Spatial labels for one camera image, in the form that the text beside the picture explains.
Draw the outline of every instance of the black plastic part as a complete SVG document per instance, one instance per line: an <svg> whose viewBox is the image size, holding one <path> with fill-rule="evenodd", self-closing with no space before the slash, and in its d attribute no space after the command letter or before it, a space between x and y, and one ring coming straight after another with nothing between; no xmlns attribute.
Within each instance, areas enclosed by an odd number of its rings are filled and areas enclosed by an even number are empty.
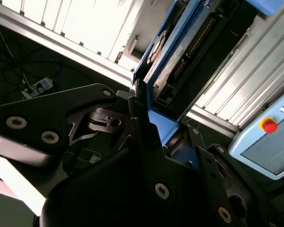
<svg viewBox="0 0 284 227"><path fill-rule="evenodd" d="M106 95L103 91L109 92L110 95ZM111 106L115 99L115 93L111 89L101 84L94 84L1 105L0 136L36 149L39 153L31 154L34 155L34 166L46 166L51 162L51 157L54 158L67 149L69 141L72 141L73 135L87 113L102 106ZM8 127L6 120L11 116L24 118L27 126L23 129ZM41 134L44 131L57 133L59 141L54 144L43 142ZM24 154L20 149L10 149L13 152L6 150L0 153L0 156L27 163L26 157L29 154Z"/></svg>
<svg viewBox="0 0 284 227"><path fill-rule="evenodd" d="M246 209L245 218L248 226L271 226L269 223L273 223L275 226L284 227L282 215L228 151L218 144L211 145L208 151L214 155L219 169L224 171L222 181L230 201L234 197L237 200L235 203L231 201L232 206L235 206L234 210L242 215L242 209Z"/></svg>

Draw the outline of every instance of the cable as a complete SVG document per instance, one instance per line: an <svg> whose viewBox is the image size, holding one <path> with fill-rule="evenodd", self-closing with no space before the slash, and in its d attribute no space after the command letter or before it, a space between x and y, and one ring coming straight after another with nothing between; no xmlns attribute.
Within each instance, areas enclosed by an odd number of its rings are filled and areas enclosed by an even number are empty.
<svg viewBox="0 0 284 227"><path fill-rule="evenodd" d="M93 152L93 153L99 155L100 157L102 157L102 155L101 155L100 153L98 153L98 152L96 152L96 151L94 151L94 150L90 150L90 149L87 149L87 148L84 148L84 150L91 151L91 152Z"/></svg>
<svg viewBox="0 0 284 227"><path fill-rule="evenodd" d="M6 43L6 41L5 41L4 37L3 37L3 35L2 35L2 33L1 33L1 30L0 30L0 36L1 36L2 40L3 40L3 42L4 42L4 45L5 45L6 49L7 49L8 52L9 52L9 54L11 55L11 57L12 57L13 59L15 59L15 58L14 58L14 55L13 55L12 52L10 51L9 46L7 45L7 43ZM22 75L23 75L23 78L24 78L24 80L26 81L26 83L29 85L29 87L31 87L31 85L29 84L29 82L28 82L28 80L27 80L27 77L25 76L24 72L22 72Z"/></svg>
<svg viewBox="0 0 284 227"><path fill-rule="evenodd" d="M74 153L71 153L71 152L65 152L65 154L71 154L71 155L75 155ZM77 157L77 159L81 160L82 162L89 162L88 160L84 160L80 157Z"/></svg>
<svg viewBox="0 0 284 227"><path fill-rule="evenodd" d="M59 74L61 76L61 82L62 82L62 91L64 90L64 77L63 74L61 72L60 67L51 59L50 56L48 56L48 54L46 52L44 52L42 49L40 50L41 53L43 53L53 64L54 66L57 68L57 70L59 71Z"/></svg>

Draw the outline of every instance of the blue machine housing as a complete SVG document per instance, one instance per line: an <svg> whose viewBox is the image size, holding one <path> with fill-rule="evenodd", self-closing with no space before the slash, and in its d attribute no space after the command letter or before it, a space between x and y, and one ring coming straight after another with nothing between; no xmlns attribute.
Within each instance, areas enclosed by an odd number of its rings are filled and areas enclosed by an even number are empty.
<svg viewBox="0 0 284 227"><path fill-rule="evenodd" d="M262 10L266 14L271 14L275 12L278 7L281 6L282 0L248 0L251 4L257 7L259 10ZM153 86L160 75L160 71L162 70L162 66L166 65L170 60L170 55L174 53L178 47L182 44L181 40L189 34L189 35L196 35L198 29L204 22L206 16L210 13L210 10L206 7L207 4L218 4L220 0L190 0L188 5L186 6L184 12L182 13L181 17L179 18L176 26L172 30L171 34L169 35L167 41L165 42L162 50L160 51L157 59L151 66L150 70L148 71L147 75L144 78L144 81L147 83L148 86L148 109L149 109L149 118L150 122L157 125L158 131L160 134L160 139L163 145L165 145L168 140L173 136L173 134L179 128L179 124L177 120L171 119L164 114L161 114L159 110L152 107L152 101L154 97L153 93ZM168 13L166 18L164 19L158 33L154 37L153 41L149 45L148 49L144 53L139 66L135 70L133 74L133 82L137 79L136 74L140 70L140 67L143 62L145 62L150 54L150 51L157 39L157 37L161 34L164 30L164 25L168 18L170 17L174 7L176 6L177 1L175 0Z"/></svg>

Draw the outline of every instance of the white screw head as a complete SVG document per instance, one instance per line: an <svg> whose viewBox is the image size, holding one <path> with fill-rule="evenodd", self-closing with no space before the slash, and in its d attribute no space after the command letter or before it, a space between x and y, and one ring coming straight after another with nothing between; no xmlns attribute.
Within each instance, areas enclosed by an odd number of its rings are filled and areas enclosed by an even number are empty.
<svg viewBox="0 0 284 227"><path fill-rule="evenodd" d="M41 139L44 143L54 144L59 141L59 136L53 131L45 131L41 134Z"/></svg>
<svg viewBox="0 0 284 227"><path fill-rule="evenodd" d="M23 117L18 116L9 117L5 123L12 129L23 129L27 126L27 121Z"/></svg>
<svg viewBox="0 0 284 227"><path fill-rule="evenodd" d="M218 151L219 151L220 153L224 154L223 148L217 147L217 149L218 149Z"/></svg>
<svg viewBox="0 0 284 227"><path fill-rule="evenodd" d="M158 183L155 185L156 194L163 200L169 197L169 190L162 183Z"/></svg>
<svg viewBox="0 0 284 227"><path fill-rule="evenodd" d="M197 129L192 129L192 130L193 130L194 134L199 135L199 132L198 132Z"/></svg>
<svg viewBox="0 0 284 227"><path fill-rule="evenodd" d="M107 91L107 90L105 90L105 89L103 89L103 93L104 93L104 95L106 95L106 96L111 96L111 95L112 95L112 93L110 93L109 91Z"/></svg>

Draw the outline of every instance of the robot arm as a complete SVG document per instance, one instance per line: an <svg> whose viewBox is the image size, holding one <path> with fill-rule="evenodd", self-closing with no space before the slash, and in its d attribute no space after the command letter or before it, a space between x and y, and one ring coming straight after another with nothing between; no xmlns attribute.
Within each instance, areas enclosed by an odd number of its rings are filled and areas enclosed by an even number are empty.
<svg viewBox="0 0 284 227"><path fill-rule="evenodd" d="M164 154L149 122L146 84L137 80L134 87L116 95L95 84L0 106L0 178L40 216L40 226L284 227L228 152L219 145L206 151L185 122ZM111 155L67 176L67 147L99 132L114 137Z"/></svg>

